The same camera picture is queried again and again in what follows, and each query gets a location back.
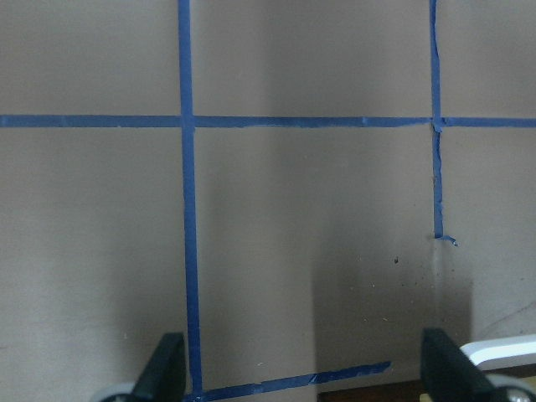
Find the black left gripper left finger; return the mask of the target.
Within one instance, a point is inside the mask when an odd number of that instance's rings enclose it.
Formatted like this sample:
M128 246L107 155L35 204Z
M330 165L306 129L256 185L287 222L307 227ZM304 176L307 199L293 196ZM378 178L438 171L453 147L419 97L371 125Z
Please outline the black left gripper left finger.
M116 384L98 392L99 401L182 401L186 389L184 336L165 333L134 383Z

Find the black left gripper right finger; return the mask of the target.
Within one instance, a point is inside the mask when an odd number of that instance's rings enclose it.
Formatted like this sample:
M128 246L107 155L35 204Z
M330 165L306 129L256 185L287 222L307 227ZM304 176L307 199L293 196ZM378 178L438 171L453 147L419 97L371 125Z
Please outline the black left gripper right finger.
M432 401L534 401L535 387L506 374L486 374L440 328L422 331L420 379Z

